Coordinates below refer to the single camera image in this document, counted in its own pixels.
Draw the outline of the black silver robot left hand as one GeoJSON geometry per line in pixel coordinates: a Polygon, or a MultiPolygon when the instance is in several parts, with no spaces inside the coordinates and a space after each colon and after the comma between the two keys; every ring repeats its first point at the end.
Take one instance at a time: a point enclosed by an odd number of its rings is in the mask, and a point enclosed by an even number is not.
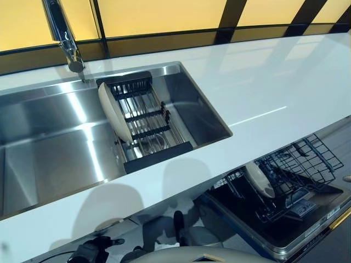
{"type": "Polygon", "coordinates": [[[100,236],[93,240],[87,241],[87,244],[93,250],[93,255],[89,262],[106,262],[109,256],[109,253],[106,251],[107,248],[122,245],[125,243],[124,238],[111,239],[108,236],[100,236]]]}

